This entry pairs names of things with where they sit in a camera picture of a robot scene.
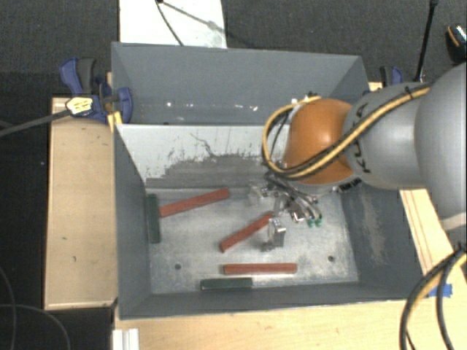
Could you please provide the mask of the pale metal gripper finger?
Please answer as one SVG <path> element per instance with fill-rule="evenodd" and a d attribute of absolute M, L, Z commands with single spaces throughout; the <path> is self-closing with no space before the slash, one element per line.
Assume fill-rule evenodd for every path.
<path fill-rule="evenodd" d="M 258 206 L 270 198 L 270 190 L 267 184 L 254 184 L 250 186 L 248 200 L 251 206 Z"/>
<path fill-rule="evenodd" d="M 282 225 L 278 217 L 273 217 L 268 223 L 267 240 L 262 244 L 262 252 L 270 252 L 285 245 L 285 235 L 287 229 Z"/>

